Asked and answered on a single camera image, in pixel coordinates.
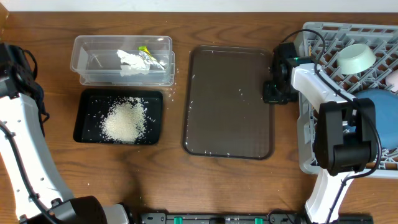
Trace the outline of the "brown serving tray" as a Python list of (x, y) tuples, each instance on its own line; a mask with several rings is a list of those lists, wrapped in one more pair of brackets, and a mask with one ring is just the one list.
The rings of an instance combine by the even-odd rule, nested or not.
[(274, 109), (263, 100), (270, 64), (264, 49), (201, 45), (191, 52), (185, 152), (254, 160), (273, 154)]

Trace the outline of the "mint green bowl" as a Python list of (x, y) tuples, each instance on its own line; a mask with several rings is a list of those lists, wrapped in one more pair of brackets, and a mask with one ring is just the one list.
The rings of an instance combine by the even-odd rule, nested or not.
[(353, 44), (338, 52), (337, 64), (344, 75), (361, 73), (371, 68), (376, 56), (366, 44)]

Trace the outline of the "dark blue plate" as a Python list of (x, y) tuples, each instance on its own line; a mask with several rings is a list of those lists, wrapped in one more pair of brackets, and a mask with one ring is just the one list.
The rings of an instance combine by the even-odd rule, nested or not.
[(397, 95), (387, 90), (369, 89), (360, 91), (355, 96), (373, 101), (381, 146), (386, 149), (397, 148)]

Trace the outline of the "pink cup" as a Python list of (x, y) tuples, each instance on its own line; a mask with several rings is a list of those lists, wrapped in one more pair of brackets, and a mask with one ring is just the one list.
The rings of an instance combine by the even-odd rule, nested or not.
[(385, 81), (386, 85), (390, 87), (390, 91), (396, 93), (398, 91), (398, 70), (388, 74)]

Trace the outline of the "yellow green snack wrapper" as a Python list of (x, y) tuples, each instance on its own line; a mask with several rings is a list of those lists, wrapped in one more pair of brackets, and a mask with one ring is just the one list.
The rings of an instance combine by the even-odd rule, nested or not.
[(146, 46), (138, 47), (140, 57), (145, 61), (146, 64), (153, 65), (158, 69), (164, 70), (165, 67), (160, 64), (155, 57), (149, 52)]

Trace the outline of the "white tissue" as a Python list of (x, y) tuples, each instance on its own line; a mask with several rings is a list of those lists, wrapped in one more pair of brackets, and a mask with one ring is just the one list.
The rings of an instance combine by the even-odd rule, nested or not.
[(148, 72), (150, 64), (140, 55), (129, 54), (123, 50), (118, 50), (117, 55), (121, 61), (121, 76), (130, 76), (134, 72)]

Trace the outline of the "white rice pile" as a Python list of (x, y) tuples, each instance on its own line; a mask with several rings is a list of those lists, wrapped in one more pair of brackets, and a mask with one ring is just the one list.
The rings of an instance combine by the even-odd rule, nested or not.
[(100, 123), (104, 140), (134, 144), (146, 133), (144, 100), (125, 97), (114, 102)]

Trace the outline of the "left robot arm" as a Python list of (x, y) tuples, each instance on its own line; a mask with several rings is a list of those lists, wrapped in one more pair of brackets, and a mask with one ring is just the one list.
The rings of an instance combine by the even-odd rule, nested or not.
[(122, 203), (102, 206), (76, 198), (59, 174), (45, 141), (49, 118), (31, 52), (1, 43), (1, 157), (20, 223), (133, 223)]

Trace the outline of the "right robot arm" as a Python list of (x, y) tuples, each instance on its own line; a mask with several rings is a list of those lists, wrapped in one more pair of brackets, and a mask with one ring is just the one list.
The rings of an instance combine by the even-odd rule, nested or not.
[(336, 85), (311, 57), (275, 56), (264, 101), (285, 105), (302, 94), (318, 113), (313, 150), (320, 171), (305, 203), (310, 223), (338, 221), (338, 210), (354, 179), (369, 176), (367, 164), (380, 158), (374, 103)]

